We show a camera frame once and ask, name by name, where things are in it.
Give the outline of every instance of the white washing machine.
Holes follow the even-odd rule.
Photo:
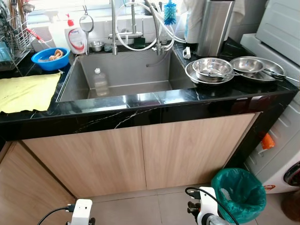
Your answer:
[[[300,1],[270,0],[256,34],[240,42],[257,57],[277,62],[288,76],[300,79]],[[276,146],[259,144],[245,166],[265,186],[266,193],[298,190],[300,186],[300,94],[269,131]]]

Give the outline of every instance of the yellow cloth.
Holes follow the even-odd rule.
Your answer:
[[[0,79],[0,112],[47,110],[59,79],[60,73]]]

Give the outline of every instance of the dish drying rack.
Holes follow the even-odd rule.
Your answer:
[[[15,28],[12,24],[19,22]],[[30,45],[35,38],[27,31],[26,21],[21,23],[21,17],[16,15],[7,20],[7,23],[2,23],[0,26],[0,43],[5,43],[5,48],[1,48],[6,52],[5,60],[1,59],[0,55],[0,71],[8,71],[18,68],[18,64],[30,52]]]

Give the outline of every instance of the green trash bag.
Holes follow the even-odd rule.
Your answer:
[[[219,171],[211,181],[217,199],[243,224],[255,219],[266,206],[266,192],[251,173],[239,168]],[[226,211],[218,206],[222,217],[234,223]]]

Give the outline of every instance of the sink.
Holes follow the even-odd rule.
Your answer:
[[[94,70],[100,68],[106,74],[109,94],[97,96],[93,80]],[[80,55],[67,75],[58,101],[74,101],[88,98],[105,98],[177,90],[194,87],[185,75],[174,52],[157,56],[152,50],[142,52],[98,53]]]

